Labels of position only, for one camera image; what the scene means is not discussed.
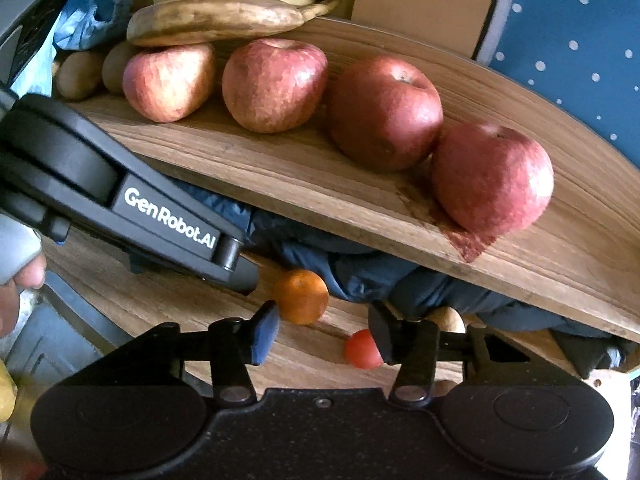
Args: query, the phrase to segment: red tomato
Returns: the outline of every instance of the red tomato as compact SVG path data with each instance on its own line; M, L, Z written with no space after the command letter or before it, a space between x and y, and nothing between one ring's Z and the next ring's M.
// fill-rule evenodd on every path
M356 368L373 370L382 363L382 357L368 329L353 334L344 345L344 356Z

